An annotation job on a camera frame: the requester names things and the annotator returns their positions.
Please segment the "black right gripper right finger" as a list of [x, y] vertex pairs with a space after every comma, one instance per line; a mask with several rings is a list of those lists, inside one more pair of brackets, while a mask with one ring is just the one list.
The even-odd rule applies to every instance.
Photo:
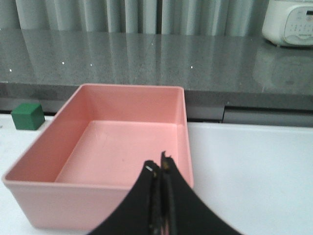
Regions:
[[162, 213], [166, 235], [239, 235], [196, 195], [171, 157], [161, 153]]

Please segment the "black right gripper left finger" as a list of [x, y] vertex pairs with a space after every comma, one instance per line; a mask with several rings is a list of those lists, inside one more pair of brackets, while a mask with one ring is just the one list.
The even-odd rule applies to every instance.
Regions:
[[118, 207], [90, 235], [160, 235], [160, 168], [145, 161], [139, 177]]

